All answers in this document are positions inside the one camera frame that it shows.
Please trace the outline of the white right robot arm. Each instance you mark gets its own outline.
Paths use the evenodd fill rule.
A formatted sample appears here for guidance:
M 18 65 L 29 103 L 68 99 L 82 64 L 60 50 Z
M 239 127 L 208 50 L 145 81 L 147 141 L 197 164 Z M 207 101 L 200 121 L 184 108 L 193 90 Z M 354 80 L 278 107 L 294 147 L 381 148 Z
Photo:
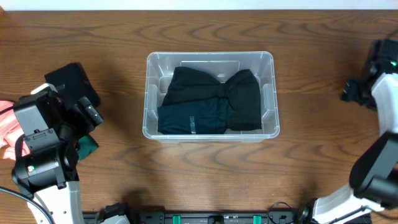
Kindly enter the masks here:
M 351 79 L 341 100 L 377 112 L 378 139 L 354 163 L 349 182 L 317 198 L 296 223 L 371 223 L 371 214 L 397 208 L 397 41 L 373 42 L 360 78 Z

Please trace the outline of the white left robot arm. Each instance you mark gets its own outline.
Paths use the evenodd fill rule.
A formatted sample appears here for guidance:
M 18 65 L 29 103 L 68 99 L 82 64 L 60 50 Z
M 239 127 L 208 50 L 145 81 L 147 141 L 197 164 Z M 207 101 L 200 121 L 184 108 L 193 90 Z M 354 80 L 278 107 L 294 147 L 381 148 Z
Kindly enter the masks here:
M 103 123 L 95 91 L 46 88 L 14 105 L 23 130 L 16 142 L 14 183 L 37 223 L 83 223 L 77 173 L 79 140 Z

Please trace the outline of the dark navy garment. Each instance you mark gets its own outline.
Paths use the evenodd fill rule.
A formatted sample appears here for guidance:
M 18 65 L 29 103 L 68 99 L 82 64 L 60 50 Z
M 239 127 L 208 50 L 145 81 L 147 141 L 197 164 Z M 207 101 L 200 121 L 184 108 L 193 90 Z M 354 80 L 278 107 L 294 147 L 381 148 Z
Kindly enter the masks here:
M 210 98 L 157 109 L 162 134 L 224 134 L 234 109 L 227 99 Z

